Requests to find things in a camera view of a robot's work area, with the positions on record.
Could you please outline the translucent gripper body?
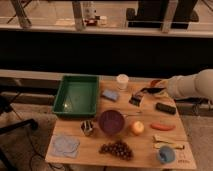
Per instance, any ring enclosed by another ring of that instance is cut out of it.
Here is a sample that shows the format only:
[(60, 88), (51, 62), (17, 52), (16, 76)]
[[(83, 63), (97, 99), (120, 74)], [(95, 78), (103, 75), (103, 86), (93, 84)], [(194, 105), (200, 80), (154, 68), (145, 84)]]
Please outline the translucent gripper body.
[(155, 94), (157, 98), (164, 98), (168, 96), (167, 80), (161, 80), (155, 84), (155, 88), (161, 88), (161, 91)]

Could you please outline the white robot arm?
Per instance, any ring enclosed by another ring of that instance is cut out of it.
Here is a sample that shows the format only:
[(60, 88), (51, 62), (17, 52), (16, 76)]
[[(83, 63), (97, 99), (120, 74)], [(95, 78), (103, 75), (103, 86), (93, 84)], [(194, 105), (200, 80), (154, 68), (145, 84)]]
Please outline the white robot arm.
[(156, 88), (164, 88), (173, 99), (204, 98), (213, 102), (213, 69), (205, 69), (197, 74), (178, 75), (155, 83)]

